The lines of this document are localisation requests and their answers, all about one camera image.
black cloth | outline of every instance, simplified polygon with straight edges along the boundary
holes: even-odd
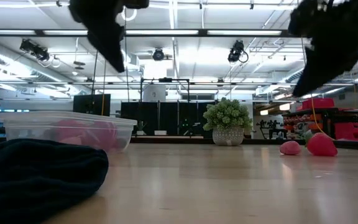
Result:
[[[0,223],[40,223],[92,196],[109,167],[102,150],[53,141],[0,143]]]

pink ball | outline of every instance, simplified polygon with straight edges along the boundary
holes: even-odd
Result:
[[[301,146],[296,141],[288,141],[280,146],[280,152],[284,155],[295,156],[301,152]]]
[[[334,141],[324,133],[316,133],[308,141],[308,150],[314,156],[336,156]]]

ceiling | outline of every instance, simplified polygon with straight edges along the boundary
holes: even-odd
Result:
[[[118,15],[117,22],[127,29],[286,29],[291,10],[284,10],[286,9],[284,6],[291,7],[297,4],[297,0],[255,0],[254,9],[250,10],[249,0],[203,0],[204,7],[200,9],[199,0],[176,2],[172,0],[174,10],[171,13],[169,1],[151,0],[150,7],[138,10],[133,20],[124,21],[122,16]],[[0,0],[0,29],[84,29],[81,24],[73,21],[66,6],[33,7],[54,3],[55,1],[41,0]],[[133,13],[133,10],[127,10],[128,17]],[[13,60],[20,57],[22,51],[19,50],[19,46],[22,39],[22,37],[0,37],[0,46],[12,52],[6,55],[7,57]],[[117,73],[108,64],[105,72],[103,57],[98,55],[96,59],[96,50],[84,37],[78,39],[31,37],[31,39],[48,48],[48,52],[58,58],[54,63],[43,64],[44,67],[49,65],[44,73],[50,71],[51,74],[59,74],[66,78],[64,81],[84,81],[93,78],[94,75],[97,82],[102,82],[104,76],[107,82],[127,81],[126,72]],[[227,61],[229,49],[236,40],[242,40],[245,46],[249,45],[246,50],[249,53],[249,61],[246,64],[231,65]],[[140,76],[144,72],[141,67],[149,69],[148,72],[163,67],[166,71],[164,75],[167,77],[189,78],[194,82],[216,82],[218,78],[223,78],[225,82],[272,83],[282,81],[304,65],[302,41],[296,38],[177,37],[173,40],[171,37],[128,37],[124,38],[121,46],[128,56],[129,82],[140,81]],[[177,73],[174,70],[173,60],[164,60],[155,64],[151,59],[151,54],[156,48],[163,49],[167,55],[173,55],[173,46],[175,46]],[[32,62],[26,61],[26,66],[33,70],[41,68],[31,55],[26,54],[23,57]],[[75,60],[86,64],[83,66],[84,70],[74,69]],[[107,87],[127,88],[126,85],[107,85]],[[195,88],[216,89],[217,87],[195,86]],[[258,85],[239,86],[236,91],[256,88]]]

table surface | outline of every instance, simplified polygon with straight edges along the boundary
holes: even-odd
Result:
[[[358,223],[358,151],[130,144],[100,191],[47,224]]]

